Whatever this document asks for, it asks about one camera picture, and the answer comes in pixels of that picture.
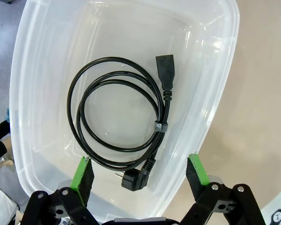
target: power cord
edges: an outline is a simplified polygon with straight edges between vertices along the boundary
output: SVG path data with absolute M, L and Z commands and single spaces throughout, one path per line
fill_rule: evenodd
M 87 71 L 89 68 L 91 68 L 94 65 L 103 63 L 103 62 L 120 62 L 127 64 L 136 70 L 138 70 L 143 76 L 128 72 L 128 71 L 114 71 L 107 74 L 104 74 L 100 76 L 99 78 L 95 79 L 85 90 L 80 104 L 77 109 L 76 114 L 76 127 L 75 129 L 73 119 L 72 119 L 72 113 L 71 113 L 71 99 L 74 87 L 79 80 L 79 78 L 82 76 L 82 74 Z M 161 96 L 161 93 L 159 91 L 159 88 L 157 84 L 155 83 L 154 79 L 151 77 L 151 75 L 141 66 L 138 64 L 124 59 L 120 57 L 104 57 L 97 60 L 94 60 L 87 65 L 85 65 L 74 77 L 67 96 L 67 117 L 70 124 L 70 128 L 73 132 L 73 135 L 75 139 L 77 140 L 78 144 L 81 146 L 81 148 L 98 164 L 101 166 L 108 168 L 110 170 L 115 171 L 125 171 L 123 179 L 122 179 L 122 186 L 131 190 L 139 190 L 142 189 L 147 185 L 148 178 L 150 171 L 155 163 L 155 156 L 157 153 L 157 150 L 159 146 L 161 145 L 164 134 L 167 130 L 167 119 L 169 115 L 170 110 L 170 101 L 171 101 L 171 89 L 173 87 L 173 79 L 175 75 L 175 69 L 174 69 L 174 57 L 173 55 L 164 55 L 164 56 L 157 56 L 156 57 L 156 63 L 157 63 L 157 70 L 158 70 L 158 76 L 160 81 L 162 82 L 162 88 L 163 88 L 163 96 L 165 100 L 165 104 L 163 103 L 163 99 Z M 129 76 L 133 77 L 141 82 L 143 82 L 145 85 L 147 85 L 151 91 L 154 93 L 157 104 L 155 100 L 142 88 L 139 86 L 120 79 L 109 79 L 115 76 Z M 142 94 L 152 105 L 155 113 L 156 113 L 156 121 L 155 121 L 155 130 L 151 137 L 142 145 L 134 147 L 134 148 L 121 148 L 114 145 L 111 145 L 103 140 L 101 140 L 89 127 L 86 118 L 85 118 L 85 102 L 87 98 L 90 96 L 90 94 L 96 90 L 97 88 L 100 88 L 102 86 L 105 86 L 107 84 L 121 84 L 128 87 L 131 87 L 135 90 L 137 90 L 140 94 Z M 136 152 L 140 151 L 142 149 L 145 149 L 148 147 L 146 152 L 138 159 L 128 162 L 115 162 L 108 159 L 105 159 L 101 156 L 99 156 L 97 153 L 95 153 L 91 147 L 86 142 L 82 129 L 81 129 L 81 121 L 83 123 L 83 126 L 85 127 L 86 131 L 89 133 L 89 135 L 94 138 L 98 143 L 101 145 L 115 151 L 120 152 Z M 143 161 L 146 161 L 142 167 L 141 170 L 135 169 L 138 165 L 140 165 Z

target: black plug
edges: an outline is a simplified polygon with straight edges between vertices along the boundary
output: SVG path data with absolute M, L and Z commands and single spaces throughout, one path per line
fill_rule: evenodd
M 156 56 L 158 77 L 163 85 L 163 90 L 170 91 L 173 88 L 175 76 L 174 56 L 161 55 Z
M 122 187 L 130 191 L 137 191 L 145 187 L 155 161 L 155 159 L 149 158 L 146 160 L 141 170 L 135 168 L 127 170 L 122 178 Z

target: clear plastic bin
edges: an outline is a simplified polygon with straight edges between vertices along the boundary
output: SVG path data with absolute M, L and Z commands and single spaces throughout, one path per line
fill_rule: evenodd
M 214 117 L 238 26 L 234 0 L 28 0 L 10 83 L 12 144 L 25 192 L 54 192 L 73 177 L 85 155 L 70 130 L 66 110 L 70 83 L 81 67 L 105 56 L 124 57 L 144 67 L 161 87 L 155 56 L 173 54 L 176 75 L 169 129 L 148 185 L 131 192 L 121 187 L 114 171 L 93 162 L 95 180 L 88 204 L 102 222 L 160 216 L 185 177 L 187 156 L 199 151 Z M 74 90 L 73 113 L 90 82 L 114 70 L 134 71 L 119 63 L 90 69 Z M 143 143 L 154 129 L 149 102 L 123 85 L 96 90 L 87 101 L 86 114 L 100 138 L 121 147 Z M 112 160 L 135 159 L 142 153 L 105 149 L 90 137 L 88 142 Z

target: screw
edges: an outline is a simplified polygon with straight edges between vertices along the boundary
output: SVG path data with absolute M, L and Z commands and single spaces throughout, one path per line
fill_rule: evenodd
M 63 195 L 67 195 L 67 194 L 68 194 L 68 191 L 67 191 L 67 190 L 64 190 L 64 191 L 62 191 L 62 194 L 63 194 Z
M 244 192 L 244 187 L 242 187 L 242 186 L 239 186 L 237 189 L 239 192 Z
M 213 185 L 211 186 L 211 188 L 216 191 L 216 190 L 219 189 L 219 186 L 217 186 L 216 184 L 213 184 Z

